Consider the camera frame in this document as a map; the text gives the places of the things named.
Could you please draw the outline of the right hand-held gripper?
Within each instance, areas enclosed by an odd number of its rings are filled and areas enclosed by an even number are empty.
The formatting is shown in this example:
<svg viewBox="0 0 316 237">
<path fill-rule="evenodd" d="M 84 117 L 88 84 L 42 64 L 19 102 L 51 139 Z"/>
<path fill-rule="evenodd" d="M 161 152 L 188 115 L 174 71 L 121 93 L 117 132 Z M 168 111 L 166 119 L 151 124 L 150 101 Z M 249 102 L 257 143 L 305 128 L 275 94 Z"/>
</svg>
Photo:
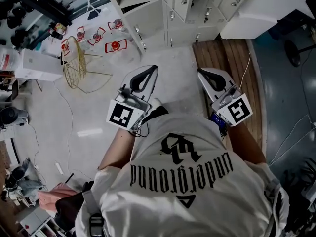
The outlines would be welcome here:
<svg viewBox="0 0 316 237">
<path fill-rule="evenodd" d="M 199 68 L 197 76 L 211 101 L 211 107 L 227 125 L 236 126 L 253 114 L 246 94 L 242 94 L 224 70 Z"/>
</svg>

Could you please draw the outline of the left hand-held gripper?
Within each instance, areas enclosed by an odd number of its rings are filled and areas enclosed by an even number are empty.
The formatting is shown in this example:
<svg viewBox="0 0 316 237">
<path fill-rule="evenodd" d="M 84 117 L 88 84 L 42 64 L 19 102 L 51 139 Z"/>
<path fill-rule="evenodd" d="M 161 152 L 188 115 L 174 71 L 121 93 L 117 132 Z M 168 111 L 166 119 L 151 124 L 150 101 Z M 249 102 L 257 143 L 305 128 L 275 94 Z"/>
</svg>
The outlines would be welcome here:
<svg viewBox="0 0 316 237">
<path fill-rule="evenodd" d="M 129 132 L 138 131 L 152 109 L 149 99 L 157 77 L 157 65 L 143 66 L 128 73 L 116 98 L 110 101 L 106 122 Z"/>
</svg>

